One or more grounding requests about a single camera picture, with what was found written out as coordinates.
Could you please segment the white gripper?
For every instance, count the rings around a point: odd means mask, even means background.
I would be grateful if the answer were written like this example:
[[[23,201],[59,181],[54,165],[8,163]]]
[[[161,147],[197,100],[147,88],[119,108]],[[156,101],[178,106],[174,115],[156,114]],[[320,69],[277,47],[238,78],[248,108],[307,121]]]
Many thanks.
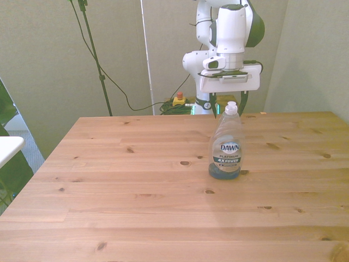
[[[248,101],[249,92],[260,87],[260,64],[245,64],[239,73],[214,76],[220,70],[206,70],[198,73],[198,87],[202,93],[210,93],[210,103],[214,117],[217,116],[216,93],[240,93],[239,113],[242,114]]]

